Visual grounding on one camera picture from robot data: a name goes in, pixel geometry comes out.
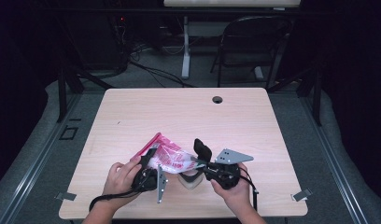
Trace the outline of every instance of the person's left hand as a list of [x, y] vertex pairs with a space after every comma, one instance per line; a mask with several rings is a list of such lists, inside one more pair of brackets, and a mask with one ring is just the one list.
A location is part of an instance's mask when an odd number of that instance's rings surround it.
[[[108, 177], [106, 178], [106, 184], [104, 185], [103, 195], [106, 194], [119, 194], [124, 193], [132, 189], [131, 185], [133, 183], [135, 175], [141, 169], [141, 157], [135, 157], [131, 159], [128, 163], [122, 164], [116, 162], [109, 169]], [[135, 194], [129, 198], [114, 198], [109, 201], [104, 201], [110, 206], [110, 209], [117, 211], [127, 203], [134, 200], [139, 194]]]

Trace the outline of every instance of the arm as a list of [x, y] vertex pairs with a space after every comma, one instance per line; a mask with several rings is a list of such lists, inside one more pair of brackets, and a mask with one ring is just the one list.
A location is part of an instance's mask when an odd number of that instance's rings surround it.
[[[113, 164], [109, 169], [108, 177], [106, 178], [103, 195], [129, 191], [135, 175], [141, 169], [141, 164], [138, 164], [140, 160], [141, 157], [135, 157], [126, 164], [119, 162]], [[82, 223], [110, 223], [116, 211], [134, 200], [138, 195], [139, 194], [136, 194], [130, 198], [115, 198], [109, 201], [99, 201], [95, 204]]]
[[[239, 167], [247, 170], [243, 163], [239, 163]], [[246, 176], [246, 173], [242, 170], [241, 175]], [[239, 183], [232, 189], [223, 189], [214, 179], [211, 179], [211, 185], [213, 186], [214, 191], [223, 198], [226, 205], [228, 205], [241, 223], [266, 223], [258, 212], [255, 211], [249, 201], [249, 184], [246, 180], [240, 179]]]

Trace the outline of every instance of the pink plastic bag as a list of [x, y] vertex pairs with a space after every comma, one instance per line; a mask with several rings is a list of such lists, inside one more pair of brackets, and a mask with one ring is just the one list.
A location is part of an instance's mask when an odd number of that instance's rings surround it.
[[149, 148], [155, 143], [159, 143], [160, 145], [148, 163], [148, 166], [151, 168], [158, 169], [158, 165], [160, 164], [165, 172], [178, 174], [204, 166], [203, 164], [199, 164], [194, 156], [177, 146], [170, 141], [170, 139], [164, 137], [161, 133], [156, 133], [134, 156], [147, 154]]

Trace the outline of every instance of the desk grommet hole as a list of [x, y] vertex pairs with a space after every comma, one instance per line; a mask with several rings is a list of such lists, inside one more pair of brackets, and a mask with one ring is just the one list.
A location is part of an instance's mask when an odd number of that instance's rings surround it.
[[215, 104], [220, 104], [220, 103], [222, 103], [222, 101], [223, 101], [223, 99], [222, 99], [222, 97], [220, 97], [220, 96], [214, 96], [213, 97], [213, 102], [215, 103]]

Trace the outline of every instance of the table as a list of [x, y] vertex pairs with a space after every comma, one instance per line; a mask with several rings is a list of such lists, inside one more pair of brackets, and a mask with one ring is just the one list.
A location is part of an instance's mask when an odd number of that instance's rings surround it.
[[[215, 96], [222, 98], [220, 104], [213, 102]], [[91, 200], [103, 191], [110, 166], [127, 162], [156, 133], [194, 155], [193, 141], [199, 138], [211, 148], [213, 159], [224, 148], [252, 156], [254, 161], [245, 165], [260, 193], [260, 214], [298, 217], [307, 213], [305, 201], [291, 199], [301, 188], [265, 89], [111, 89], [68, 187], [77, 197], [63, 201], [60, 217], [87, 216]], [[114, 218], [233, 217], [205, 179], [195, 189], [186, 189], [176, 175], [166, 176], [169, 182], [162, 203], [156, 203], [156, 190], [144, 192]]]
[[[301, 0], [164, 0], [165, 7], [275, 7], [284, 10], [285, 7], [298, 7]], [[191, 55], [189, 48], [189, 21], [184, 17], [184, 60], [181, 77], [190, 76]], [[214, 29], [214, 25], [207, 25], [207, 29]]]

